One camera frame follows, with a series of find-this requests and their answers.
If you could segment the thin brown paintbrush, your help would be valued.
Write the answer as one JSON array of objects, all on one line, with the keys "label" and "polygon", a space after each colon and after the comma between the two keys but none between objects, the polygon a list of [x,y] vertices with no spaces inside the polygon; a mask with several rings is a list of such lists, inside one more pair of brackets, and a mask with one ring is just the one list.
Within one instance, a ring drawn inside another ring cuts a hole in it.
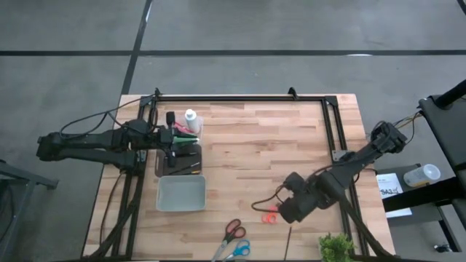
[{"label": "thin brown paintbrush", "polygon": [[287,242],[286,242],[285,255],[284,255],[284,258],[283,258],[283,262],[287,261],[288,250],[289,250],[289,245],[290,245],[290,241],[291,241],[291,233],[292,233],[292,227],[290,227],[289,230],[288,230],[288,236],[287,236]]}]

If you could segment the light grey plastic bin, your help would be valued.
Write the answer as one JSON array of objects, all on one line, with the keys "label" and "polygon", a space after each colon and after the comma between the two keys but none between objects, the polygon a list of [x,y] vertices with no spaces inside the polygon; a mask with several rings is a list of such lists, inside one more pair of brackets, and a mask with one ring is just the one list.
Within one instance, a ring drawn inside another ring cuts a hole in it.
[{"label": "light grey plastic bin", "polygon": [[202,175],[163,176],[158,180],[156,209],[196,212],[206,207],[206,179]]}]

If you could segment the green paint bottle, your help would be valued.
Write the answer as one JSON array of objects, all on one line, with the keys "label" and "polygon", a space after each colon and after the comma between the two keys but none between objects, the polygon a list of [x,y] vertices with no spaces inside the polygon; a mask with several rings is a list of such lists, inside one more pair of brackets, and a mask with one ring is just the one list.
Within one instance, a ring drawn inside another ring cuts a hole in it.
[{"label": "green paint bottle", "polygon": [[199,141],[200,139],[197,136],[194,136],[194,137],[175,136],[173,138],[173,144],[177,146],[186,146],[186,145],[196,144]]}]

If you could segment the white paper sheet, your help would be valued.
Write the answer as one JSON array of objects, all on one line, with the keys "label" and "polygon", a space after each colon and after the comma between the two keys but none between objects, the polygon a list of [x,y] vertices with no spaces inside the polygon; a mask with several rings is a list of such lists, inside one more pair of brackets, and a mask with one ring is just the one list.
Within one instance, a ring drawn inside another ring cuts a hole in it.
[{"label": "white paper sheet", "polygon": [[[380,174],[376,176],[376,179],[382,199],[403,193],[400,181],[395,173]],[[407,207],[395,211],[386,211],[385,215],[387,218],[399,218],[412,215],[412,211]]]}]

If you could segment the small orange scissors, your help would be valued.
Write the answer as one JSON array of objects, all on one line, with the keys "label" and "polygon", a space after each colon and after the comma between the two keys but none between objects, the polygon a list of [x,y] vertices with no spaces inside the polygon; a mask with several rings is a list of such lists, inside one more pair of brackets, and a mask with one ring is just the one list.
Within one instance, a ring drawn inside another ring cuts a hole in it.
[{"label": "small orange scissors", "polygon": [[277,206],[271,206],[265,214],[262,215],[261,221],[263,223],[274,224],[277,222]]}]

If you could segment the black aluminium table frame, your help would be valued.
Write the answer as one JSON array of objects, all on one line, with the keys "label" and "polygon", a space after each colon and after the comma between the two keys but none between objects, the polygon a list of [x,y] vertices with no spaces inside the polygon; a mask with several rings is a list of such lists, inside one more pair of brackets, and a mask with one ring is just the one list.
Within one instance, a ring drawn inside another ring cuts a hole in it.
[{"label": "black aluminium table frame", "polygon": [[235,218],[246,228],[253,261],[283,260],[290,227],[287,260],[318,259],[318,238],[327,233],[345,233],[357,253],[370,253],[336,205],[301,223],[261,221],[261,209],[274,204],[273,193],[289,173],[309,175],[333,161],[332,150],[357,151],[366,144],[355,95],[163,95],[157,105],[160,114],[174,111],[177,119],[188,108],[203,118],[206,207],[158,211],[156,151],[150,151],[137,221],[110,249],[118,260],[208,261]]}]

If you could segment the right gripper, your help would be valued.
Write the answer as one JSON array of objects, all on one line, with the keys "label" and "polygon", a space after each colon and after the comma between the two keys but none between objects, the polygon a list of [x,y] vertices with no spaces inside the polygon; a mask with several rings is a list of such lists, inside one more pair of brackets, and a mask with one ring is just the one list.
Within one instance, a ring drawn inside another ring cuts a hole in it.
[{"label": "right gripper", "polygon": [[297,172],[288,175],[283,185],[292,192],[292,196],[278,207],[278,211],[287,223],[301,223],[309,215],[302,211],[313,211],[317,207],[317,200],[309,193],[307,182]]}]

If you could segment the grey metal table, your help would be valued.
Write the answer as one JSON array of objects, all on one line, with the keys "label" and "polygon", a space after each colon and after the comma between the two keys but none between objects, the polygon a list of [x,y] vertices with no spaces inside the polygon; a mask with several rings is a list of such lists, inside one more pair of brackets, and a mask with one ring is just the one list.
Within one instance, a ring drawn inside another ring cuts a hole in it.
[{"label": "grey metal table", "polygon": [[0,159],[0,262],[6,262],[36,186],[56,189],[58,180],[21,170]]}]

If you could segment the dark grey equipment panel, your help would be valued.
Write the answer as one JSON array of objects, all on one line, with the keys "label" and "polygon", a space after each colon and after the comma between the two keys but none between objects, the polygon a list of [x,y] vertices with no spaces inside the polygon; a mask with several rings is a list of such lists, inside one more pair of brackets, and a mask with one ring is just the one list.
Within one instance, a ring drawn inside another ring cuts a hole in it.
[{"label": "dark grey equipment panel", "polygon": [[452,170],[466,172],[466,101],[459,99],[442,109],[428,97],[419,101],[419,108]]}]

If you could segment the dark grey plastic bin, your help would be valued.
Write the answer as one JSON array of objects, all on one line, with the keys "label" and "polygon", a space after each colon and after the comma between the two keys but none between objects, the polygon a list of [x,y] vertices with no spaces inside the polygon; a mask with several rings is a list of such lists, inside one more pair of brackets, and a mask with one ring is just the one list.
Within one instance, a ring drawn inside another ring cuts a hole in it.
[{"label": "dark grey plastic bin", "polygon": [[[182,154],[182,153],[188,153],[188,152],[198,152],[199,154],[190,156],[190,157],[182,157],[182,158],[176,157],[176,154]],[[169,167],[167,165],[167,157],[165,156],[165,152],[160,149],[156,150],[155,159],[156,159],[156,162],[155,162],[154,174],[158,178],[161,178],[167,175],[180,175],[181,173],[189,172],[192,170],[202,170],[202,147],[196,144],[196,145],[185,147],[182,149],[176,149],[175,150],[175,160],[176,160],[175,167]],[[200,165],[197,165],[196,167],[192,167],[191,169],[188,169],[188,170],[183,170],[181,172],[169,174],[172,171],[181,169],[182,167],[188,166],[190,164],[194,164],[196,162],[200,162]]]}]

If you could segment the black round bar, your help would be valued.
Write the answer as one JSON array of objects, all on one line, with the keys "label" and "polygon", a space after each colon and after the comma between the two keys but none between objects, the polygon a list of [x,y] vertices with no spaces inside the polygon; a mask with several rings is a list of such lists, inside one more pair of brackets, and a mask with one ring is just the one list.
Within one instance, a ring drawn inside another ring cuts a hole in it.
[{"label": "black round bar", "polygon": [[466,79],[442,95],[433,98],[434,104],[440,109],[450,109],[453,103],[466,95]]}]

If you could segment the red paint bottle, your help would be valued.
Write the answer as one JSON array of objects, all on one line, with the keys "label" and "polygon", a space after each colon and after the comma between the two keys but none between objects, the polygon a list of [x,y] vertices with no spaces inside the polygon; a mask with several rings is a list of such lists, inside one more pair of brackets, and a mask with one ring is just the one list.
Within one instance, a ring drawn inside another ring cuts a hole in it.
[{"label": "red paint bottle", "polygon": [[190,134],[190,135],[194,135],[194,132],[192,130],[190,130],[188,127],[183,126],[182,124],[179,124],[179,123],[175,122],[174,127],[176,127],[181,132],[184,132],[184,133],[187,133],[187,134]]}]

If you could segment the black red handled scissors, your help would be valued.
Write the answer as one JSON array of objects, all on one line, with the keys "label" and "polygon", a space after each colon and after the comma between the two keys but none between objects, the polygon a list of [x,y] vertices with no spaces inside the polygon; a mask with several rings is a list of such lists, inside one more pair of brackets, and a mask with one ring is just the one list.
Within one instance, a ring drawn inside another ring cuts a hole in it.
[{"label": "black red handled scissors", "polygon": [[224,238],[218,247],[216,253],[211,259],[211,262],[216,262],[222,252],[226,249],[227,245],[234,239],[242,239],[246,235],[246,230],[241,226],[242,222],[239,218],[235,218],[228,223],[225,228]]}]

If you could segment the white paint bottle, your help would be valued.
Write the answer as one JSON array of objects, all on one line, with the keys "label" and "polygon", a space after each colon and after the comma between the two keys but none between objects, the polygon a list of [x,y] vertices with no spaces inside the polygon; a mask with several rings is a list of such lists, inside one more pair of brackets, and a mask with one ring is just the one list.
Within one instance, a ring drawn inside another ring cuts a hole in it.
[{"label": "white paint bottle", "polygon": [[192,109],[187,109],[184,114],[184,118],[186,121],[187,127],[193,132],[193,133],[199,133],[201,130],[201,121],[200,118],[198,117],[196,111]]}]

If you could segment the black beam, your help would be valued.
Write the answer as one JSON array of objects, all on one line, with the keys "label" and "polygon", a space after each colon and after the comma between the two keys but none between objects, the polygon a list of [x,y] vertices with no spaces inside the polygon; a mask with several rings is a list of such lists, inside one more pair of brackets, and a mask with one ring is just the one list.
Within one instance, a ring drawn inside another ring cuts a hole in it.
[{"label": "black beam", "polygon": [[457,177],[439,181],[383,199],[386,212],[429,203],[449,205],[455,199],[466,199],[466,186]]}]

